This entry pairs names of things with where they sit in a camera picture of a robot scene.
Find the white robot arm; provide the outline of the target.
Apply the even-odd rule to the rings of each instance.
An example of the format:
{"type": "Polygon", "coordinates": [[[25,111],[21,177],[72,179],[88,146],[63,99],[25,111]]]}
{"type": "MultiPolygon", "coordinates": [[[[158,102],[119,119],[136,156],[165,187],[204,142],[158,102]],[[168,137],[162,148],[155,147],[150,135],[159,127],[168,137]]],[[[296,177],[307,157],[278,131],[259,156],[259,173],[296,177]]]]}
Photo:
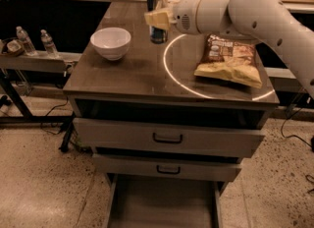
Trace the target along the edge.
{"type": "Polygon", "coordinates": [[[296,20],[281,0],[180,0],[144,14],[148,25],[185,34],[216,33],[258,40],[270,47],[314,97],[314,31],[296,20]]]}

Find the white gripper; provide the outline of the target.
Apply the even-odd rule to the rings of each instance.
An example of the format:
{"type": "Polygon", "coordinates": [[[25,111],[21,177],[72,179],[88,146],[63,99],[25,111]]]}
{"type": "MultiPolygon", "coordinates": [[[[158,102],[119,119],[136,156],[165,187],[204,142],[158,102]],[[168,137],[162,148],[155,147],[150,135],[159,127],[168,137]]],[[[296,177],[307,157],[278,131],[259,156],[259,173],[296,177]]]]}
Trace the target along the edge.
{"type": "Polygon", "coordinates": [[[197,23],[198,7],[202,0],[181,0],[173,7],[162,8],[146,12],[144,19],[146,23],[157,29],[169,30],[173,20],[176,19],[176,27],[181,33],[200,34],[197,23]]]}

